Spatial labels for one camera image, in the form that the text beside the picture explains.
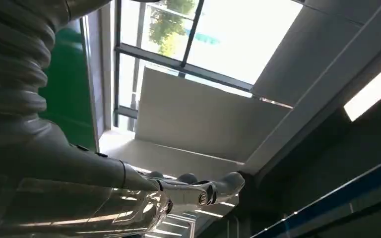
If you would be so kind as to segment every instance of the white ceiling panel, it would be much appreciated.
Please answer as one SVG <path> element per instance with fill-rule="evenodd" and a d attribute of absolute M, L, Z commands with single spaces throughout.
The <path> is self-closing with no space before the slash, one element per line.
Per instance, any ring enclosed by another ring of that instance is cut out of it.
<path fill-rule="evenodd" d="M 252 92 L 295 105 L 359 26 L 304 7 L 252 88 Z"/>
<path fill-rule="evenodd" d="M 288 111 L 146 69 L 136 138 L 244 162 Z"/>

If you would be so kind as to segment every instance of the window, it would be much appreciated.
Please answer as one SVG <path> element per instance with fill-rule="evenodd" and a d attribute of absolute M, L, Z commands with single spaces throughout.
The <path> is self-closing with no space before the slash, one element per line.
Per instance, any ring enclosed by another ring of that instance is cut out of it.
<path fill-rule="evenodd" d="M 123 43 L 181 60 L 193 25 L 194 0 L 122 1 Z"/>
<path fill-rule="evenodd" d="M 115 126 L 120 112 L 130 118 L 137 114 L 145 67 L 251 97 L 302 8 L 291 0 L 118 3 Z"/>
<path fill-rule="evenodd" d="M 302 5 L 291 0 L 209 0 L 188 62 L 254 84 Z"/>

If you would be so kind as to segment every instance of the metal beam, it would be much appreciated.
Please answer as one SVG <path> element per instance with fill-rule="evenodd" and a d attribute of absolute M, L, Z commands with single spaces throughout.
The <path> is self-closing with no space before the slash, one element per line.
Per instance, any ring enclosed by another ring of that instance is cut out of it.
<path fill-rule="evenodd" d="M 138 119 L 138 110 L 120 105 L 118 105 L 118 108 L 115 110 L 115 114 L 122 115 L 128 118 Z"/>
<path fill-rule="evenodd" d="M 165 67 L 169 67 L 182 73 L 191 74 L 193 76 L 200 77 L 215 83 L 236 88 L 245 92 L 249 92 L 252 88 L 252 85 L 249 83 L 195 65 L 186 64 L 185 67 L 181 67 L 181 61 L 179 60 L 165 57 L 157 53 L 149 52 L 128 44 L 121 43 L 119 47 L 115 48 L 115 51 L 118 53 L 136 57 L 141 60 L 146 60 Z"/>
<path fill-rule="evenodd" d="M 204 3 L 204 0 L 199 0 L 198 6 L 196 7 L 195 19 L 193 20 L 192 29 L 190 30 L 190 33 L 189 33 L 188 44 L 186 45 L 186 50 L 185 50 L 185 54 L 183 56 L 183 61 L 180 64 L 181 67 L 185 67 L 186 63 L 188 62 L 188 57 L 189 57 L 189 52 L 191 51 L 192 41 L 195 37 L 196 28 L 198 26 L 199 18 L 201 17 L 203 3 Z"/>
<path fill-rule="evenodd" d="M 168 8 L 160 7 L 159 5 L 156 5 L 156 4 L 153 4 L 153 3 L 148 3 L 147 5 L 152 7 L 152 8 L 155 8 L 157 10 L 164 11 L 164 12 L 170 13 L 170 14 L 175 15 L 175 16 L 179 16 L 179 17 L 187 19 L 187 20 L 191 20 L 191 21 L 193 20 L 191 17 L 189 17 L 189 16 L 187 16 L 185 14 L 182 14 L 182 13 L 170 10 Z"/>
<path fill-rule="evenodd" d="M 122 0 L 116 1 L 116 26 L 115 26 L 115 47 L 118 47 L 121 44 L 121 13 L 122 13 Z M 121 62 L 121 56 L 115 54 L 115 84 L 114 84 L 114 110 L 116 111 L 119 106 L 119 65 Z M 119 118 L 116 113 L 113 113 L 113 125 L 119 126 Z"/>
<path fill-rule="evenodd" d="M 347 204 L 356 197 L 370 192 L 381 186 L 381 164 L 368 170 L 362 175 L 343 184 L 334 191 L 321 197 L 315 202 L 288 216 L 287 218 L 265 228 L 251 238 L 275 238 L 279 235 L 287 236 L 288 231 L 306 224 L 312 219 L 324 215 L 333 209 Z"/>

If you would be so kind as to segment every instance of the dark panel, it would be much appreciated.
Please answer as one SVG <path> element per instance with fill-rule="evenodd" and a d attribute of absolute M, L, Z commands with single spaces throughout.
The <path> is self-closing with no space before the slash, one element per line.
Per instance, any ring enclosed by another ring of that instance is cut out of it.
<path fill-rule="evenodd" d="M 358 30 L 341 18 L 304 7 L 252 92 L 295 105 Z"/>
<path fill-rule="evenodd" d="M 335 17 L 364 24 L 381 5 L 381 0 L 306 0 L 313 7 Z"/>

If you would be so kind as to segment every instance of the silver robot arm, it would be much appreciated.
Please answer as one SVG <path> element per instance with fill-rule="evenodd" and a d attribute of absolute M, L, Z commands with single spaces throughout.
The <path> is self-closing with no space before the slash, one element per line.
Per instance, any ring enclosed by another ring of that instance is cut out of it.
<path fill-rule="evenodd" d="M 145 233 L 168 213 L 225 201 L 238 173 L 185 183 L 70 145 L 39 112 L 55 33 L 110 0 L 0 0 L 0 237 Z"/>

